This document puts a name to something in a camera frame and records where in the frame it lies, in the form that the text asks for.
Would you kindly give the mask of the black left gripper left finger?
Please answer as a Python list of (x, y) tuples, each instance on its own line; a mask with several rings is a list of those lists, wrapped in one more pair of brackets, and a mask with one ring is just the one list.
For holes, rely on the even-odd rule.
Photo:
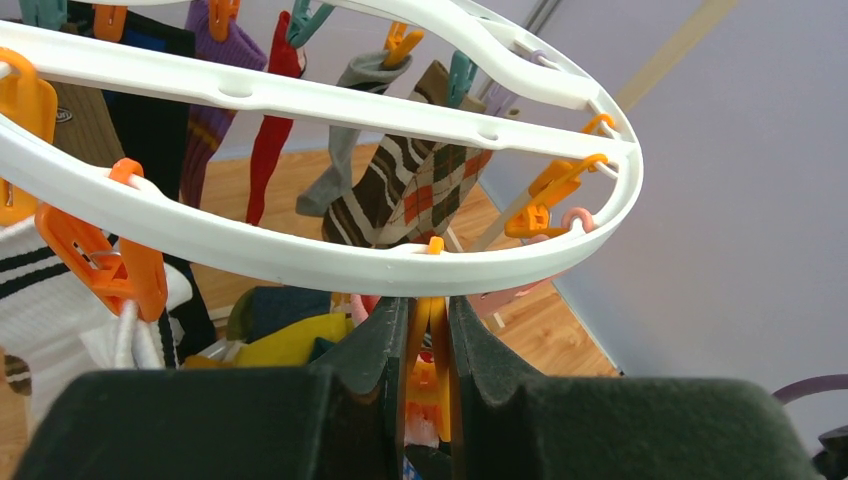
[(409, 303), (304, 367), (116, 370), (75, 379), (19, 479), (397, 479)]

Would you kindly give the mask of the white striped sock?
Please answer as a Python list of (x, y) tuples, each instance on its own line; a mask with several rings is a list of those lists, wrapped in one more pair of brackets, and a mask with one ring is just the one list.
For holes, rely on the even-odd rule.
[(166, 309), (155, 323), (114, 314), (48, 247), (31, 219), (1, 230), (1, 347), (13, 390), (38, 423), (75, 378), (105, 369), (178, 365), (184, 335), (175, 310), (193, 297), (166, 266)]

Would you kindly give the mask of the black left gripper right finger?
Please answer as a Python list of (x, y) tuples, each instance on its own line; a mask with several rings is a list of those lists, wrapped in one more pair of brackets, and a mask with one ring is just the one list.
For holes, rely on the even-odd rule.
[(449, 304), (457, 479), (813, 479), (781, 405), (733, 379), (555, 377)]

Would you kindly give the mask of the white round clip hanger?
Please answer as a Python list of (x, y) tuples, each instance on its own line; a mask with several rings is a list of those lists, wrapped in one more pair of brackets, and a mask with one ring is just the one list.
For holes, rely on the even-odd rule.
[(374, 250), (317, 239), (317, 225), (293, 214), (298, 188), (328, 165), (320, 151), (286, 152), (271, 178), (265, 227), (234, 219), (241, 186), (230, 161), (213, 165), (208, 199), (192, 208), (151, 182), (122, 186), (17, 126), (1, 122), (1, 175), (79, 219), (148, 247), (219, 271), (305, 288), (393, 297), (461, 296), (517, 287), (562, 273), (595, 253), (637, 202), (644, 181), (640, 144), (621, 108), (588, 73), (513, 21), (472, 1), (347, 1), (344, 8), (410, 23), (467, 54), (495, 82), (519, 96), (576, 111), (605, 113), (601, 135), (483, 114), (420, 106), (302, 79), (188, 60), (25, 26), (1, 25), (1, 44), (44, 79), (156, 99), (446, 141), (496, 153), (515, 150), (555, 159), (603, 154), (600, 173), (613, 183), (595, 229), (530, 246), (429, 255), (418, 244)]

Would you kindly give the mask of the orange clothes clip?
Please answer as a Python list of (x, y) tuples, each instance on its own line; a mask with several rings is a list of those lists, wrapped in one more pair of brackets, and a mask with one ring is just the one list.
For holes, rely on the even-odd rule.
[(452, 440), (450, 360), (447, 300), (421, 297), (408, 323), (405, 419), (430, 422), (444, 442)]

